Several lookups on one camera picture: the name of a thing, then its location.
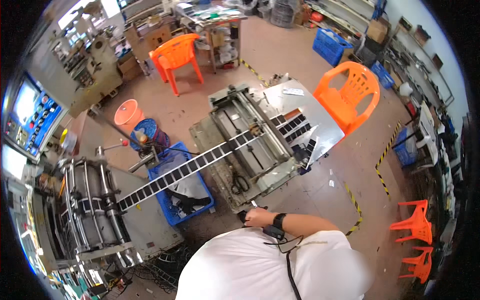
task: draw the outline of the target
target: wristwatch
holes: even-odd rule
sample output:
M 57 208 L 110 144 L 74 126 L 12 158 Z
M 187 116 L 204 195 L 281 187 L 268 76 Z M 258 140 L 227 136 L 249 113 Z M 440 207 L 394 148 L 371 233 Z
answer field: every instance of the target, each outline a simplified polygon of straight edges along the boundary
M 284 231 L 283 230 L 283 227 L 282 227 L 282 223 L 283 223 L 283 218 L 285 218 L 287 214 L 278 214 L 275 216 L 275 218 L 273 219 L 273 226 L 280 229 L 281 231 Z

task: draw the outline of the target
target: workbench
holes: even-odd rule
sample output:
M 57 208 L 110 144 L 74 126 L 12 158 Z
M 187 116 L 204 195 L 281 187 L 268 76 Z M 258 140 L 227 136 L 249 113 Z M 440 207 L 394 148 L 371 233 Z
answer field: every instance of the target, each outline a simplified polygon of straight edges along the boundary
M 284 89 L 291 88 L 302 90 L 303 96 L 284 94 Z M 294 147 L 295 145 L 306 146 L 309 144 L 310 140 L 315 141 L 315 147 L 312 151 L 309 161 L 310 165 L 326 154 L 328 150 L 330 150 L 345 136 L 337 123 L 323 108 L 323 106 L 297 80 L 290 80 L 286 83 L 267 88 L 263 91 L 263 93 L 263 97 L 254 97 L 254 100 L 268 118 L 284 115 L 287 121 L 290 121 L 294 119 L 293 116 L 298 115 L 296 113 L 291 114 L 293 111 L 298 111 L 306 117 L 306 122 L 311 125 L 311 128 L 306 132 L 300 132 L 300 134 L 295 139 L 290 141 L 288 145 L 290 147 Z M 226 91 L 221 90 L 210 95 L 209 98 L 221 99 L 225 96 Z M 222 120 L 222 123 L 224 124 L 230 136 L 235 135 L 235 128 L 240 130 L 244 130 L 245 127 L 248 128 L 248 125 L 244 123 L 242 118 L 237 118 L 231 113 L 230 115 L 230 120 Z M 211 149 L 225 141 L 222 134 L 219 132 L 218 127 L 210 116 L 194 124 L 190 128 L 190 133 L 200 152 L 207 151 L 208 149 Z M 261 152 L 259 151 L 255 153 L 257 153 L 258 160 L 263 163 L 264 158 L 261 157 Z M 228 155 L 228 159 L 231 161 L 240 176 L 249 179 L 251 188 L 247 192 L 233 194 L 230 191 L 232 185 L 232 175 L 231 170 L 228 167 L 228 163 L 226 163 L 224 159 L 209 165 L 206 169 L 216 182 L 219 194 L 221 194 L 222 197 L 227 201 L 230 209 L 234 213 L 238 213 L 248 208 L 252 200 L 255 200 L 260 206 L 274 206 L 276 204 L 276 199 L 273 199 L 272 197 L 264 198 L 264 196 L 271 191 L 262 192 L 255 182 L 252 183 L 252 176 L 248 176 L 248 172 L 241 167 L 242 163 L 237 160 L 235 155 Z M 281 180 L 286 182 L 296 175 L 298 175 L 297 172 L 292 172 L 288 178 L 282 178 Z M 265 174 L 265 176 L 273 177 L 277 176 L 277 173 L 271 172 Z
M 208 14 L 208 11 L 210 10 L 218 11 L 219 16 L 217 18 L 205 19 L 205 17 L 202 16 L 202 12 Z M 222 43 L 234 43 L 235 48 L 238 51 L 238 56 L 237 58 L 231 61 L 224 62 L 222 64 L 233 62 L 236 60 L 238 62 L 238 65 L 240 66 L 240 24 L 242 20 L 246 20 L 248 18 L 246 15 L 239 12 L 238 10 L 228 9 L 222 6 L 216 6 L 205 11 L 196 11 L 195 14 L 182 15 L 182 17 L 184 19 L 182 19 L 181 23 L 184 25 L 185 33 L 193 32 L 201 34 L 201 31 L 206 32 L 207 43 L 210 46 L 210 61 L 212 62 L 214 74 L 216 74 L 217 67 L 217 60 L 215 59 L 215 48 L 217 48 L 218 46 L 217 41 L 214 41 L 215 34 L 213 33 L 213 31 L 217 26 L 225 27 L 229 25 L 230 28 L 237 28 L 237 38 L 228 41 L 222 41 Z

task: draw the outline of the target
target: white shirt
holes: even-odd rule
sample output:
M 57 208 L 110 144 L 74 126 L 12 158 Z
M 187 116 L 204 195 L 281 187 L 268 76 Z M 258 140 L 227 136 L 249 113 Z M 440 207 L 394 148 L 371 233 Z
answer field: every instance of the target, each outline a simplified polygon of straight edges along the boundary
M 183 269 L 176 300 L 295 300 L 286 254 L 264 242 L 277 241 L 261 228 L 241 228 L 211 239 Z M 371 281 L 352 252 L 358 253 L 340 231 L 306 237 L 290 254 L 302 300 L 361 299 L 366 291 L 362 287 Z

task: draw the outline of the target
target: concrete floor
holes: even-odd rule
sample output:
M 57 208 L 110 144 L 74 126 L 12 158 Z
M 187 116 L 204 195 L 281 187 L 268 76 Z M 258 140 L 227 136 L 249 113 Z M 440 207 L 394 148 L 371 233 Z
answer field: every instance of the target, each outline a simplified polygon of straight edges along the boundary
M 257 17 L 242 23 L 240 56 L 265 79 L 274 73 L 288 72 L 313 92 L 323 73 L 331 66 L 312 50 L 316 30 L 296 27 L 284 29 Z M 188 128 L 207 116 L 210 108 L 207 96 L 228 84 L 247 82 L 262 89 L 260 81 L 244 66 L 233 70 L 219 70 L 213 74 L 210 67 L 201 67 L 204 84 L 200 84 L 191 66 L 175 71 L 180 97 L 173 95 L 169 84 L 163 83 L 156 71 L 149 77 L 140 76 L 128 82 L 104 109 L 113 119 L 119 105 L 134 98 L 147 118 L 157 121 L 171 138 L 172 144 L 183 141 L 196 150 Z M 339 77 L 333 86 L 340 87 L 345 78 Z M 413 243 L 394 243 L 402 233 L 390 232 L 388 226 L 400 219 L 397 202 L 414 199 L 408 189 L 400 164 L 393 151 L 389 151 L 379 171 L 388 187 L 391 198 L 385 194 L 375 172 L 375 164 L 384 151 L 398 120 L 409 121 L 409 115 L 392 90 L 382 87 L 380 102 L 370 118 L 353 134 L 329 151 L 330 156 L 314 163 L 312 171 L 297 176 L 288 184 L 267 196 L 272 211 L 321 216 L 347 232 L 358 219 L 354 205 L 345 190 L 352 191 L 363 211 L 360 229 L 349 236 L 353 249 L 369 260 L 376 280 L 366 293 L 366 299 L 398 299 L 402 289 L 411 281 L 398 280 L 401 258 L 408 257 Z M 104 129 L 105 146 L 117 144 L 120 136 L 112 129 Z M 138 160 L 129 147 L 110 150 L 111 164 L 127 169 Z M 146 176 L 146 169 L 136 172 Z M 212 194 L 216 187 L 205 175 Z M 181 225 L 184 236 L 194 245 L 201 245 L 213 236 L 241 227 L 224 201 L 216 198 L 216 212 L 196 216 Z M 172 299 L 169 295 L 162 299 Z

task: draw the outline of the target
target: person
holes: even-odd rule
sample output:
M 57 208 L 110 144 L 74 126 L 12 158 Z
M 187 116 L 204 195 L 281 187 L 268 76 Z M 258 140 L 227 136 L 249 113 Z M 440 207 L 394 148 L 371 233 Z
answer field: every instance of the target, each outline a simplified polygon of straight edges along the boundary
M 363 257 L 330 221 L 259 207 L 245 220 L 249 227 L 214 237 L 192 256 L 180 275 L 176 300 L 357 300 L 370 287 Z M 275 245 L 281 242 L 263 233 L 268 225 L 293 238 Z

